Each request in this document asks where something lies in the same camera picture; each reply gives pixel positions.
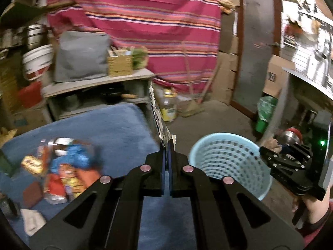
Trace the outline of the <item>person's right hand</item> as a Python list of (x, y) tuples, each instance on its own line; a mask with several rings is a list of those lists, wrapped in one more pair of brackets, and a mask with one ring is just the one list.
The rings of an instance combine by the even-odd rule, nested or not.
[(265, 147), (265, 148), (267, 148), (271, 151), (274, 151), (276, 153), (280, 153), (281, 150), (282, 150), (282, 146), (273, 137), (270, 137), (270, 138), (267, 138), (266, 140), (264, 140), (260, 146)]

